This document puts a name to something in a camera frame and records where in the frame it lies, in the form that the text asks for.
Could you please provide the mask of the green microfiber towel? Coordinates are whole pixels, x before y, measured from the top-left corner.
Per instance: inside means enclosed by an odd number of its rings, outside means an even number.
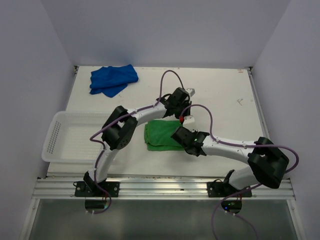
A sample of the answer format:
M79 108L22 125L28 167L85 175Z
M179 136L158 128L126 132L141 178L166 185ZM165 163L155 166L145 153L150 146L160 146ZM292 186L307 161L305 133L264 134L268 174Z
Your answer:
M180 126L178 120L152 120L144 126L144 142L151 152L183 151L171 136Z

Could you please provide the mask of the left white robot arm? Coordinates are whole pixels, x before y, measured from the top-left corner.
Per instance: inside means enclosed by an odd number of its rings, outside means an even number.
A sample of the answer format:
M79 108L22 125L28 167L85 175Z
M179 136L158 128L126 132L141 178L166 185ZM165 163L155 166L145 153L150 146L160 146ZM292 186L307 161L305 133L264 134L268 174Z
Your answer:
M174 116L179 118L182 111L191 105L191 97L195 94L193 88L182 87L165 96L161 96L148 106L126 109L118 106L111 113L102 129L90 137L90 141L102 144L93 168L84 175L86 190L92 196L107 195L104 188L111 163L117 153L131 141L136 128L152 120Z

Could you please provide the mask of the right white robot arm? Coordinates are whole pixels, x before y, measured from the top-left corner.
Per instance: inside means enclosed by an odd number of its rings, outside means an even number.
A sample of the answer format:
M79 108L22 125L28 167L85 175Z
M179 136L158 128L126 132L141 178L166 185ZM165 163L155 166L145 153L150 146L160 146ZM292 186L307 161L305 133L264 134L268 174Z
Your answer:
M265 137L257 141L227 142L211 137L208 132L192 132L180 126L171 138L189 155L219 156L246 164L240 170L230 170L224 180L213 187L231 197L252 185L278 189L289 164L289 158Z

